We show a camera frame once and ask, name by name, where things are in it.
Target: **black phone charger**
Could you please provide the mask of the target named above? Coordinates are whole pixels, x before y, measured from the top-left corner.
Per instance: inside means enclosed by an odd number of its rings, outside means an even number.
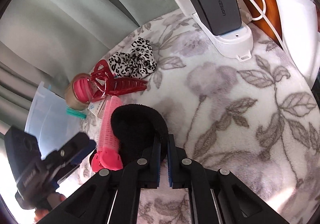
[[[201,22],[215,35],[241,27],[236,0],[191,0]]]

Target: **red hair clip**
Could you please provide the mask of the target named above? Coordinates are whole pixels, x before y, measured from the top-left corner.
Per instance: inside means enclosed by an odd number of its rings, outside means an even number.
[[[93,73],[91,73],[90,81],[98,88],[93,94],[92,102],[103,100],[107,95],[119,96],[143,91],[147,88],[145,85],[147,81],[144,80],[129,77],[114,78],[106,60],[101,60],[96,64]]]

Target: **pink hair roller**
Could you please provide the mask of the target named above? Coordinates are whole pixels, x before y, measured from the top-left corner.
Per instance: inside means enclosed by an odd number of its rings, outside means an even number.
[[[117,96],[107,100],[100,129],[97,153],[94,155],[91,168],[94,172],[101,169],[120,170],[123,164],[119,152],[119,140],[111,128],[111,115],[113,111],[122,106],[122,101]]]

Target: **charging cable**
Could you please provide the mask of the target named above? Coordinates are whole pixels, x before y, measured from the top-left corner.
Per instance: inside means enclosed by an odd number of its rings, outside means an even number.
[[[263,10],[262,12],[265,14],[266,11],[267,11],[267,4],[266,4],[266,1],[265,0],[261,0],[262,1],[262,6],[263,6]],[[246,13],[246,16],[247,16],[247,19],[249,21],[257,21],[257,20],[260,20],[263,18],[262,15],[258,16],[258,17],[251,17],[248,13]]]
[[[250,2],[254,5],[254,7],[259,11],[259,13],[261,14],[261,16],[264,18],[264,20],[267,22],[267,24],[269,25],[269,27],[271,28],[271,30],[274,32],[274,34],[276,35],[276,38],[278,39],[282,49],[284,50],[284,52],[291,57],[290,53],[288,52],[288,49],[286,48],[285,44],[282,42],[282,39],[280,38],[277,30],[275,29],[275,27],[273,26],[273,24],[270,22],[270,20],[267,18],[267,16],[264,14],[264,12],[261,10],[261,8],[258,6],[258,4],[254,1],[254,0],[250,0]]]

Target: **curtain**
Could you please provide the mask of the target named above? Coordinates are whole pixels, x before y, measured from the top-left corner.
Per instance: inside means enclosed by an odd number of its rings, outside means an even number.
[[[176,8],[173,0],[12,0],[0,19],[0,133],[24,129],[41,81],[63,96],[77,73]]]

